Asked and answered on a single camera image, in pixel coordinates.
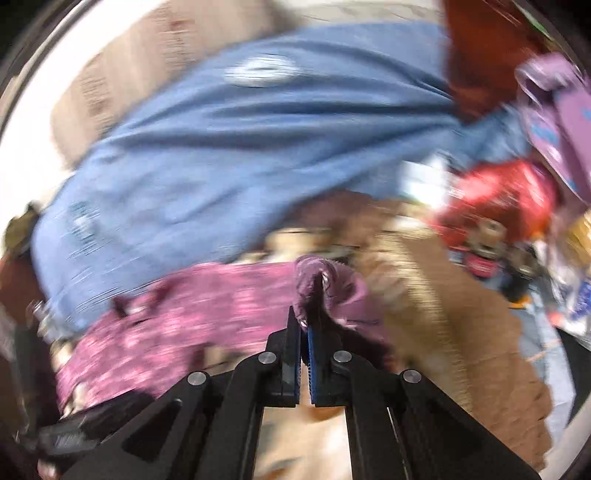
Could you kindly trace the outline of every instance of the red fabric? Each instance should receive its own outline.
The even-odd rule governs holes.
[[[556,197],[550,174],[527,160],[482,164],[458,179],[434,226],[448,247],[458,247],[479,218],[490,218],[507,228],[513,243],[545,231]]]

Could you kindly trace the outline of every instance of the white logo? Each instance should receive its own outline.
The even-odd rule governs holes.
[[[261,55],[226,71],[226,81],[240,87],[267,87],[301,75],[301,69],[281,55]]]

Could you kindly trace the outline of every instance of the brown towel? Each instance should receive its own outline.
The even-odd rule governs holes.
[[[551,447],[547,387],[519,354],[521,324],[497,292],[449,262],[431,230],[380,232],[355,266],[387,304],[399,355],[533,468]]]

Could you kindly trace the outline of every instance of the beige fabric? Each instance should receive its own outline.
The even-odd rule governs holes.
[[[188,65],[224,47],[282,30],[265,0],[169,0],[111,41],[83,68],[51,113],[67,168],[129,109]]]

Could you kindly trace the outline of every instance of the pink patterned fabric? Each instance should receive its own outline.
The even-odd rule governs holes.
[[[373,316],[375,302],[349,267],[310,257],[295,265],[199,264],[156,281],[146,293],[115,299],[115,307],[88,330],[58,372],[61,407],[81,382],[86,407],[132,389],[158,397],[203,367],[208,345],[249,355],[262,351],[268,335],[285,328],[290,305],[302,318],[312,292],[306,287],[296,293],[296,283],[311,285],[317,274],[325,278],[329,315],[386,343]]]

